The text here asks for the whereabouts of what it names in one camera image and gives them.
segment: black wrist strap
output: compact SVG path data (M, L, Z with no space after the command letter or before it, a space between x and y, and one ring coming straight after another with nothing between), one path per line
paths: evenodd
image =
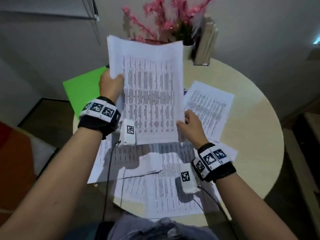
M191 162L195 172L201 180L214 183L218 179L222 179L236 172L230 159L219 148L216 148L213 143L207 143L198 149L198 157Z
M115 105L109 98L100 96L97 99L106 101L109 104ZM87 129L100 131L102 133L102 139L106 139L106 137L114 132L118 128L118 123L120 120L121 114L118 110L115 111L114 116L112 117L110 122L106 122L102 119L92 117L90 115L84 115L80 118L78 128L85 127Z

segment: paper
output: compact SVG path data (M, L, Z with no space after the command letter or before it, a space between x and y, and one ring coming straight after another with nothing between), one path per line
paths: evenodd
M124 75L125 119L135 121L137 145L178 142L184 120L182 42L149 45L109 36L110 75Z
M99 81L105 70L106 67L104 66L63 82L64 89L77 118L79 118L80 112L89 101L100 96Z
M91 170L88 184L107 181L112 134L100 144L96 160ZM109 180L142 176L162 170L158 145L116 146L111 162Z
M114 181L111 192L114 197L145 204L145 178L141 176L118 179Z
M180 182L180 164L194 158L193 146L189 142L160 145L162 171L144 176L146 191L146 217L149 219L174 217L217 211L212 199L200 191L185 194ZM204 187L214 195L210 183Z
M219 141L234 95L194 81L184 96L184 109L191 109L201 120L208 139Z

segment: table top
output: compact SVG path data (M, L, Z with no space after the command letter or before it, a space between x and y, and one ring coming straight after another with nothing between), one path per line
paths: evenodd
M186 89L197 79L234 94L220 141L238 151L234 162L237 173L261 198L266 197L278 178L284 156L281 125L270 102L252 81L218 60L211 59L209 66L193 66L192 61L185 61L183 72ZM74 132L77 124L75 117ZM105 184L98 187L105 190ZM142 204L118 198L114 203L143 217ZM173 217L177 222L196 226L208 225L209 218L204 214Z

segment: left hand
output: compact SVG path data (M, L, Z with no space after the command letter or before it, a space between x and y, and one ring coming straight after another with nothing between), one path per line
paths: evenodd
M123 86L124 79L122 74L119 74L115 79L112 79L110 77L110 69L107 69L100 77L100 96L107 97L115 104L123 91Z

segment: white vase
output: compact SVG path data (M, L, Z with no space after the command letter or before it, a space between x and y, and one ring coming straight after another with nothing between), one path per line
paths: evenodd
M184 45L183 46L183 56L182 56L182 60L190 60L191 59L191 53L192 50L194 48L194 44L193 45Z

